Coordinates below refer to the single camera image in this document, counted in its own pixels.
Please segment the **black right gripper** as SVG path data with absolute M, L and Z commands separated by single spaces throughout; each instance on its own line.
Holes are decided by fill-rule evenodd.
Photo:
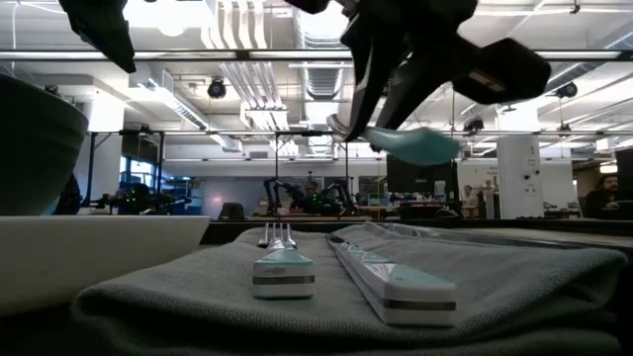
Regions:
M 458 34 L 478 0 L 342 0 L 348 25 L 340 41 L 351 52 L 355 88 L 345 140 L 369 123 L 390 73 L 391 89 L 376 127 L 396 130 L 476 47 Z

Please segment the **spoon with teal handle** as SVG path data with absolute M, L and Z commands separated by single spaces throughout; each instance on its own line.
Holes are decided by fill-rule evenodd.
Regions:
M 450 162 L 460 151 L 460 144 L 429 127 L 399 131 L 405 120 L 380 118 L 374 126 L 356 122 L 344 123 L 337 114 L 326 118 L 329 127 L 346 141 L 358 136 L 367 140 L 376 151 L 387 151 L 394 158 L 415 165 L 434 165 Z

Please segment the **dark grey bowl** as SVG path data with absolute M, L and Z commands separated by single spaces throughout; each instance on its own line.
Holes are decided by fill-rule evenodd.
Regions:
M 0 74 L 0 216 L 39 216 L 75 167 L 88 119 L 72 104 Z

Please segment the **knife with teal-white handle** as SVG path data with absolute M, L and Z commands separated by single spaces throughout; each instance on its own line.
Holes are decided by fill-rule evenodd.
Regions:
M 383 323 L 438 327 L 456 323 L 455 284 L 364 250 L 338 235 L 329 234 L 326 239 Z

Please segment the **fork with teal-white handle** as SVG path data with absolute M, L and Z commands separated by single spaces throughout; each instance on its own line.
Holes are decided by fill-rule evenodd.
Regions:
M 315 292 L 316 268 L 298 249 L 288 223 L 268 222 L 257 246 L 266 255 L 253 262 L 252 291 L 256 299 L 309 299 Z

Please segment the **white oval plate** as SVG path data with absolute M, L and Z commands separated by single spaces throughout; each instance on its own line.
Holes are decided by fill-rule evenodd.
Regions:
M 195 251 L 204 216 L 0 217 L 0 317 Z

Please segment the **grey cloth napkin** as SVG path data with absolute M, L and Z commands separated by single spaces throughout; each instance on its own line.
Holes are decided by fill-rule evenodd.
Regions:
M 608 307 L 627 263 L 612 249 L 471 242 L 461 231 L 371 222 L 295 232 L 314 294 L 265 301 L 252 271 L 259 228 L 83 290 L 72 314 L 95 356 L 621 356 Z M 450 327 L 384 324 L 340 263 L 344 240 L 456 288 Z

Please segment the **black monitor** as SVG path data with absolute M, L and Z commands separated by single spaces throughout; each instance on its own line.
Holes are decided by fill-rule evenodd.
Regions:
M 391 193 L 434 193 L 437 182 L 445 183 L 448 199 L 459 192 L 457 165 L 454 162 L 435 165 L 413 165 L 387 156 L 387 189 Z

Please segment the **white column with devices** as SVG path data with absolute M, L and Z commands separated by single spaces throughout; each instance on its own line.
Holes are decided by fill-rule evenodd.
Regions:
M 497 142 L 500 217 L 504 220 L 542 218 L 539 141 L 533 135 L 502 136 Z

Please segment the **black office chair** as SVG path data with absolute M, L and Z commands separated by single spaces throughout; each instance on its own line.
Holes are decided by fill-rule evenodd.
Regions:
M 240 203 L 223 203 L 218 216 L 219 221 L 244 221 L 244 207 Z

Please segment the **silver ceiling duct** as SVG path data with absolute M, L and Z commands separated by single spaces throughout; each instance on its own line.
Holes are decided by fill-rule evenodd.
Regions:
M 348 20 L 342 14 L 342 6 L 335 1 L 320 13 L 311 15 L 296 10 L 294 18 L 298 48 L 343 49 L 340 36 Z M 303 79 L 307 95 L 313 100 L 334 100 L 342 84 L 342 68 L 307 68 Z

